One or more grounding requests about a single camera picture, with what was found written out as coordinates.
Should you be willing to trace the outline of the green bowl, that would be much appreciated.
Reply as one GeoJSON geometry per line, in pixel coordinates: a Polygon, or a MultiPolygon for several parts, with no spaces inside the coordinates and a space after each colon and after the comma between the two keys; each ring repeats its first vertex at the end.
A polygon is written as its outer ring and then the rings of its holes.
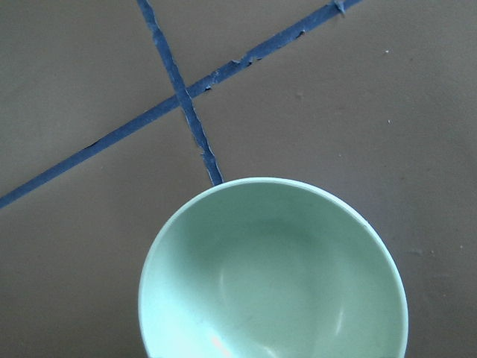
{"type": "Polygon", "coordinates": [[[139,283],[149,357],[403,357],[408,306],[372,226],[315,186],[245,178],[184,204],[139,283]]]}

